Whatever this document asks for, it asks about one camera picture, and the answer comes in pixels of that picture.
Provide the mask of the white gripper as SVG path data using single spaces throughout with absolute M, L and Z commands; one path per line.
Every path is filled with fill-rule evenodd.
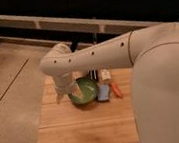
M 72 95 L 74 95 L 80 100 L 84 98 L 82 91 L 76 90 L 77 83 L 75 82 L 75 78 L 72 76 L 71 73 L 54 76 L 53 80 L 55 84 L 55 91 L 57 91 L 58 94 L 72 93 Z M 59 104 L 62 97 L 56 95 L 55 98 L 56 98 L 56 103 Z

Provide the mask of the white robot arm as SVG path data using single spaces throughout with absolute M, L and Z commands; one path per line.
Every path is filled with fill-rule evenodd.
M 179 143 L 179 22 L 130 31 L 77 52 L 59 43 L 40 65 L 63 94 L 75 88 L 74 71 L 130 68 L 139 143 Z

